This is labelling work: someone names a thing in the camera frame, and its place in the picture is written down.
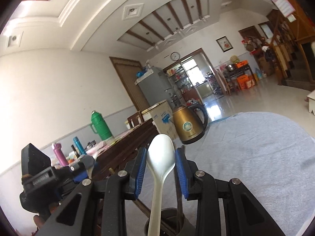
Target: gray tablecloth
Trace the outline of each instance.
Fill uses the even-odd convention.
[[[238,177],[287,236],[295,236],[315,209],[315,142],[297,123],[268,112],[238,113],[210,126],[205,137],[185,147],[187,159],[214,178]],[[153,178],[148,169],[139,199],[151,207]],[[176,207],[174,175],[163,189],[162,208]],[[196,223],[196,201],[183,200]],[[146,216],[126,201],[128,235],[144,235]]]

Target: kettle handle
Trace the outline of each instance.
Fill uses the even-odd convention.
[[[207,127],[207,124],[208,124],[208,114],[207,114],[207,111],[204,108],[204,106],[199,104],[199,103],[193,103],[190,106],[188,106],[188,108],[191,109],[191,111],[193,111],[193,112],[195,112],[194,109],[196,109],[196,108],[199,108],[202,111],[202,113],[204,114],[203,126],[204,126],[204,130],[205,130]]]
[[[94,130],[94,128],[93,128],[93,123],[90,124],[90,127],[91,127],[92,131],[93,131],[95,134],[98,134],[98,133],[97,133],[97,130],[96,130],[96,129]]]

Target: flower painting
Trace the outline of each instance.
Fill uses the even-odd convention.
[[[229,40],[224,36],[216,40],[217,43],[220,45],[223,52],[227,52],[231,49],[233,49],[231,43]]]

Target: gold electric kettle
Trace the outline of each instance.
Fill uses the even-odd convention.
[[[204,123],[194,111],[197,108],[204,114]],[[182,143],[191,144],[204,136],[208,114],[204,106],[199,103],[193,103],[190,106],[181,105],[174,108],[172,121]]]

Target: spoon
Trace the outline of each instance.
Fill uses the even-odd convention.
[[[146,163],[154,178],[154,191],[148,236],[160,235],[163,184],[175,167],[175,150],[168,135],[159,134],[151,142]]]

